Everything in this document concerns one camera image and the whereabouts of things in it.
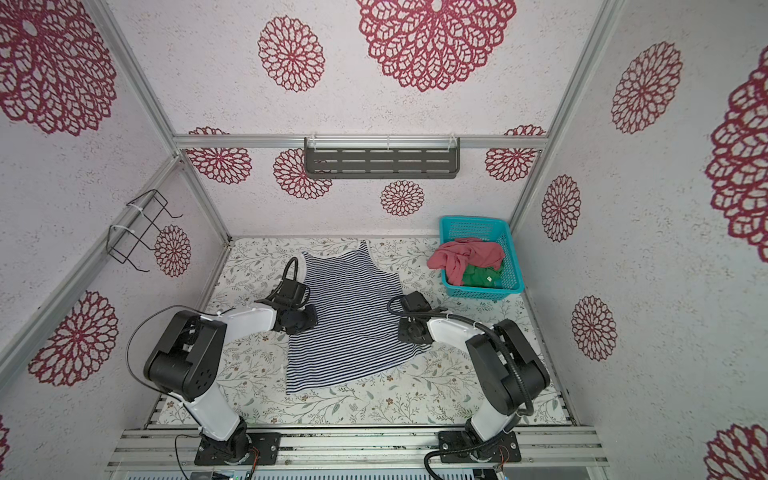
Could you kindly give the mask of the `blue white striped tank top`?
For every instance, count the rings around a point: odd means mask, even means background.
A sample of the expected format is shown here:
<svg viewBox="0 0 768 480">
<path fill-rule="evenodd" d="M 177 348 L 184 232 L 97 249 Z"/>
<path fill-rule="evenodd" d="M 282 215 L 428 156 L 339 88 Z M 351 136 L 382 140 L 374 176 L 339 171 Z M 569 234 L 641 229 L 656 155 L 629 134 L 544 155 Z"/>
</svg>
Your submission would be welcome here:
<svg viewBox="0 0 768 480">
<path fill-rule="evenodd" d="M 400 279 L 376 266 L 366 242 L 340 256 L 303 258 L 317 324 L 289 339 L 288 395 L 375 375 L 430 349 L 398 339 L 399 318 L 387 304 L 403 293 Z"/>
</svg>

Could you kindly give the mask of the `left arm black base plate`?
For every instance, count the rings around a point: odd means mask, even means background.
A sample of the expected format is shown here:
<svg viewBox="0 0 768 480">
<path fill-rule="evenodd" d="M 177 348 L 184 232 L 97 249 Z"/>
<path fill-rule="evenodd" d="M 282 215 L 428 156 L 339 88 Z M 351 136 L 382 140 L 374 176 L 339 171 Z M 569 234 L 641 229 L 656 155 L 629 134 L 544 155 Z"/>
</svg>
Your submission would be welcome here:
<svg viewBox="0 0 768 480">
<path fill-rule="evenodd" d="M 275 465 L 282 436 L 279 433 L 240 433 L 227 441 L 201 436 L 195 466 Z"/>
</svg>

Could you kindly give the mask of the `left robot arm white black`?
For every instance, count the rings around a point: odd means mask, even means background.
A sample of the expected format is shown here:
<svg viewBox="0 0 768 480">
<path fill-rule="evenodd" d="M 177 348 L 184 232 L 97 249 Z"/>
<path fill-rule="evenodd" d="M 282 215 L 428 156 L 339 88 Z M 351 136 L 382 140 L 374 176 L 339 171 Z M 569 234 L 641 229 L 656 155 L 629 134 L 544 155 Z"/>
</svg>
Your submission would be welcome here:
<svg viewBox="0 0 768 480">
<path fill-rule="evenodd" d="M 222 314 L 179 310 L 171 318 L 144 366 L 144 377 L 158 390 L 179 400 L 214 441 L 235 436 L 241 418 L 216 385 L 224 347 L 269 331 L 303 333 L 317 324 L 312 304 L 280 309 L 257 303 Z"/>
</svg>

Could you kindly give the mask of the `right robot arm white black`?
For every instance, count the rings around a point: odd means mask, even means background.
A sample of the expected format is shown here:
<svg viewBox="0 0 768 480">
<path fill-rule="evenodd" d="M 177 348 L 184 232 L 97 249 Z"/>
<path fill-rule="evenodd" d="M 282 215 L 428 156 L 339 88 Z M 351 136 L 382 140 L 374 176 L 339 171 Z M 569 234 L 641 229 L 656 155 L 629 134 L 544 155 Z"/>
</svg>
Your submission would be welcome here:
<svg viewBox="0 0 768 480">
<path fill-rule="evenodd" d="M 466 353 L 484 401 L 468 431 L 487 442 L 534 414 L 533 401 L 550 384 L 549 373 L 520 327 L 512 320 L 493 326 L 447 312 L 401 313 L 400 341 L 440 343 Z"/>
</svg>

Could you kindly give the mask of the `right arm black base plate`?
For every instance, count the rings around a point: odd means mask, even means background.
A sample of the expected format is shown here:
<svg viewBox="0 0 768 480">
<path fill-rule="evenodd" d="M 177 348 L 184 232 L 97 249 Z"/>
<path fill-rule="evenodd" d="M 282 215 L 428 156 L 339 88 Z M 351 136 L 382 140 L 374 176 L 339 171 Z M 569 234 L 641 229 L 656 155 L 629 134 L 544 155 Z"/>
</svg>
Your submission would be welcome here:
<svg viewBox="0 0 768 480">
<path fill-rule="evenodd" d="M 514 432 L 502 431 L 481 441 L 465 431 L 438 433 L 440 460 L 443 463 L 518 463 L 521 449 Z"/>
</svg>

